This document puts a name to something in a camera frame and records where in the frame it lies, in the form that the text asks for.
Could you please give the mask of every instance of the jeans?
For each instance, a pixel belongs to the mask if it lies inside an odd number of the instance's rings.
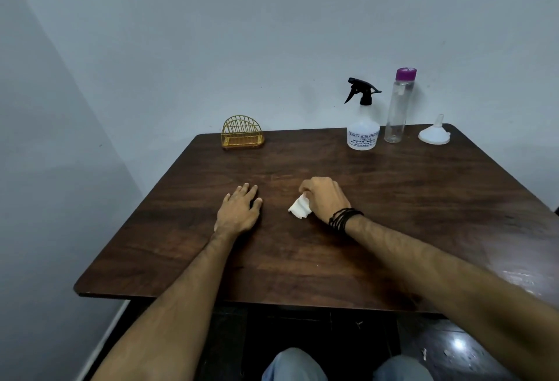
[[[433,381],[427,368],[412,357],[394,356],[373,374],[374,381]],[[316,361],[301,349],[287,349],[264,371],[262,381],[328,381]]]

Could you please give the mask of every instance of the table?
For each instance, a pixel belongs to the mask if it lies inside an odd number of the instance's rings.
[[[287,209],[302,180],[330,176],[372,220],[486,267],[559,306],[559,218],[452,125],[447,145],[406,127],[370,151],[345,129],[266,132],[260,149],[225,151],[195,137],[74,286],[82,296],[157,297],[206,244],[226,193],[264,199],[235,244],[219,299],[245,303],[434,311],[372,254],[314,215]]]

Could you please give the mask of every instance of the person's right arm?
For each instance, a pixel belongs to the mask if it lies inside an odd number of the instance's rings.
[[[351,207],[330,178],[305,180],[300,192],[326,223]],[[364,216],[350,218],[346,233],[511,371],[529,380],[559,378],[556,309],[485,269]]]

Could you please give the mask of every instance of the forearm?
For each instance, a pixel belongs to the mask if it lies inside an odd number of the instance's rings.
[[[350,219],[346,232],[521,376],[548,379],[557,370],[555,309],[491,272],[362,216]]]
[[[183,274],[130,327],[94,381],[194,378],[236,235],[216,233]]]

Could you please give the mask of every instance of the person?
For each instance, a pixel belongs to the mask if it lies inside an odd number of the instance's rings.
[[[93,381],[194,378],[227,257],[235,239],[259,217],[263,202],[255,199],[257,189],[244,184],[225,196],[206,247],[115,344]],[[300,192],[325,223],[351,208],[330,178],[305,180]],[[352,215],[345,232],[522,379],[559,378],[559,312],[553,307],[485,269],[363,215]],[[406,356],[389,359],[374,378],[432,380]],[[322,381],[326,375],[304,351],[288,349],[276,356],[262,379]]]

